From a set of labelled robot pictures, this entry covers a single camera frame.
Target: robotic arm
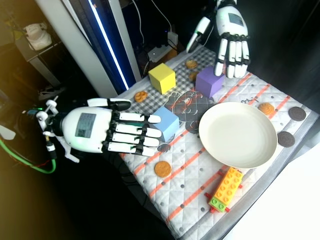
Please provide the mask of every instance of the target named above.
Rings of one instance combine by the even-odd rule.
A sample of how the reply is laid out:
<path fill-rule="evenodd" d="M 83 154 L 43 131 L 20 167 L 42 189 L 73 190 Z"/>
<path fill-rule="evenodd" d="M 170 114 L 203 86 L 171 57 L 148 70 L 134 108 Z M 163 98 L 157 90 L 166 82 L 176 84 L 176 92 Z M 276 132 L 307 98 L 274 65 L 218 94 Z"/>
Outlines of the robotic arm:
<path fill-rule="evenodd" d="M 237 0 L 218 0 L 216 4 L 215 21 L 217 32 L 221 37 L 214 70 L 216 76 L 222 74 L 226 62 L 226 76 L 241 78 L 246 74 L 250 63 L 247 42 L 248 29 L 241 13 L 236 9 L 236 5 Z M 187 45 L 187 53 L 191 53 L 196 48 L 209 24 L 210 20 L 207 17 L 201 19 Z"/>
<path fill-rule="evenodd" d="M 148 127 L 138 127 L 125 123 L 156 124 L 161 118 L 156 115 L 119 112 L 128 109 L 131 102 L 118 98 L 93 98 L 87 106 L 78 107 L 68 114 L 56 109 L 56 98 L 48 100 L 45 111 L 36 114 L 43 134 L 56 137 L 65 149 L 65 157 L 78 163 L 79 159 L 71 155 L 71 149 L 87 153 L 105 151 L 153 156 L 161 131 Z M 48 151 L 54 146 L 47 145 Z"/>

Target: orange lego brick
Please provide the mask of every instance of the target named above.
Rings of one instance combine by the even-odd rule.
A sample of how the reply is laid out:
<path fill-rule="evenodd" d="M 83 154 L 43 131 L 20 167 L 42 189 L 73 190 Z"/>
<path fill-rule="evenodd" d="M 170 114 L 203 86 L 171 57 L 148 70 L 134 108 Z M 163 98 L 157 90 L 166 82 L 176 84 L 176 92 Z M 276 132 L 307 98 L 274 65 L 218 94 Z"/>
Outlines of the orange lego brick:
<path fill-rule="evenodd" d="M 214 196 L 227 206 L 234 197 L 243 176 L 241 172 L 230 167 L 220 182 Z"/>

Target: round brown cookie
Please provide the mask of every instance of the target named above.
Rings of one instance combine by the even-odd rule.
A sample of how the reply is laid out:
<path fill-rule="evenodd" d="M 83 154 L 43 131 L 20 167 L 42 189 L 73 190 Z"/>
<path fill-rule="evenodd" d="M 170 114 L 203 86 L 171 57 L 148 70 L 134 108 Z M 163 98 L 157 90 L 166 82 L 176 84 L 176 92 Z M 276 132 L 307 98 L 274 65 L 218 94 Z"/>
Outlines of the round brown cookie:
<path fill-rule="evenodd" d="M 194 69 L 198 66 L 198 63 L 195 61 L 195 60 L 188 60 L 185 62 L 185 66 L 188 68 L 188 69 Z"/>
<path fill-rule="evenodd" d="M 139 91 L 134 95 L 134 100 L 137 103 L 141 103 L 146 99 L 147 96 L 148 96 L 148 93 L 146 91 Z"/>
<path fill-rule="evenodd" d="M 291 133 L 287 131 L 281 131 L 278 133 L 278 143 L 281 146 L 290 148 L 295 144 L 295 142 L 295 137 Z"/>
<path fill-rule="evenodd" d="M 258 109 L 263 112 L 265 115 L 272 114 L 275 111 L 274 106 L 272 106 L 270 103 L 265 102 L 261 103 L 258 107 Z"/>
<path fill-rule="evenodd" d="M 189 74 L 189 79 L 194 82 L 197 79 L 197 74 L 199 72 L 198 71 L 193 71 L 192 73 Z"/>
<path fill-rule="evenodd" d="M 154 172 L 159 177 L 165 178 L 171 173 L 171 166 L 166 161 L 160 161 L 154 166 Z"/>
<path fill-rule="evenodd" d="M 307 114 L 301 107 L 294 106 L 289 109 L 289 116 L 295 121 L 305 120 Z"/>

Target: blue cube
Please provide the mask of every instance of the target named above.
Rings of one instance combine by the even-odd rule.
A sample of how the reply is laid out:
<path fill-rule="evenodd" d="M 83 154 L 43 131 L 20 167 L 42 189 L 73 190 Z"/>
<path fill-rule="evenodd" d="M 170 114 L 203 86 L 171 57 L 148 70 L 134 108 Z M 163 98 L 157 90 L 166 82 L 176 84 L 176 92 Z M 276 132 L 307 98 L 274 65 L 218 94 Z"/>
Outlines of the blue cube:
<path fill-rule="evenodd" d="M 150 124 L 154 129 L 162 132 L 160 140 L 167 143 L 169 139 L 179 130 L 179 118 L 164 106 L 160 107 L 153 115 L 161 117 L 161 122 Z"/>

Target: power strip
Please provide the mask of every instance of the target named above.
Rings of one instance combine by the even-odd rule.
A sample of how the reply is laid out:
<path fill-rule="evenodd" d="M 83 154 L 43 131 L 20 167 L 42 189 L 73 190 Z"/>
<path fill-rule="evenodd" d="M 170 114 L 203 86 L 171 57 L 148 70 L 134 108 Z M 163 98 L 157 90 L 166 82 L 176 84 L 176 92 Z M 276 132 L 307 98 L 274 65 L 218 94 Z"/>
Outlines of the power strip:
<path fill-rule="evenodd" d="M 174 45 L 177 46 L 178 34 L 172 32 L 172 31 L 168 32 L 168 40 L 170 40 L 170 41 L 168 41 L 170 45 L 173 45 L 173 43 L 174 43 Z M 171 46 L 165 46 L 165 45 L 162 45 L 161 47 L 153 48 L 151 51 L 148 52 L 148 56 L 149 56 L 150 61 L 153 63 L 158 62 L 168 52 L 170 52 L 171 49 L 172 49 Z"/>

